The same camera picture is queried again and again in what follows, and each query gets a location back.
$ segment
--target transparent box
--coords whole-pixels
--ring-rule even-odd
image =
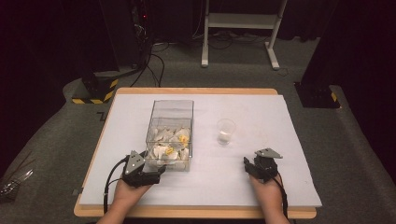
[[[154,101],[146,138],[146,165],[157,170],[189,171],[194,101]]]

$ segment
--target white metal stand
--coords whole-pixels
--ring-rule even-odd
[[[277,31],[282,22],[283,12],[288,0],[282,0],[280,9],[276,15],[257,15],[257,14],[232,14],[232,13],[209,13],[209,0],[206,0],[205,8],[205,33],[204,44],[202,49],[202,67],[209,65],[207,44],[209,27],[228,27],[228,28],[248,28],[248,29],[265,29],[273,30],[269,42],[265,42],[265,49],[271,61],[274,70],[279,69],[274,53],[274,43]]]

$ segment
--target person's arm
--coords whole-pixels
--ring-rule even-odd
[[[252,175],[249,178],[262,207],[265,223],[290,224],[288,219],[283,215],[282,194],[276,182],[271,179],[262,183]],[[276,180],[280,183],[279,175],[276,177]]]
[[[151,186],[142,186],[134,188],[128,186],[123,180],[119,180],[114,193],[113,203],[105,215],[97,222],[99,224],[122,223],[131,208],[139,202]]]

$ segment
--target gray carpet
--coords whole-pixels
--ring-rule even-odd
[[[216,48],[227,42],[210,41]],[[342,108],[303,108],[293,82],[300,81],[318,41],[277,40],[281,70],[272,70],[262,42],[233,43],[209,49],[209,66],[201,68],[200,47],[158,45],[153,51],[165,62],[163,87],[274,88],[284,95],[304,149],[323,207],[310,220],[297,223],[396,223],[396,188],[370,148],[351,113],[340,87],[331,86]],[[155,75],[162,64],[151,58]],[[123,77],[117,88],[130,86],[137,75]],[[81,187],[104,126],[98,112],[105,105],[74,105],[71,96],[79,80],[64,87],[67,103],[27,143],[11,164],[13,172],[27,157],[33,175],[22,183],[14,203],[0,204],[0,223],[87,223],[97,218],[73,213]],[[154,87],[149,70],[136,87]],[[262,223],[261,220],[132,219],[133,223]]]

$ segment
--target clear plastic container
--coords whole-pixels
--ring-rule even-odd
[[[155,101],[146,138],[146,165],[152,170],[189,171],[192,158],[193,101]]]

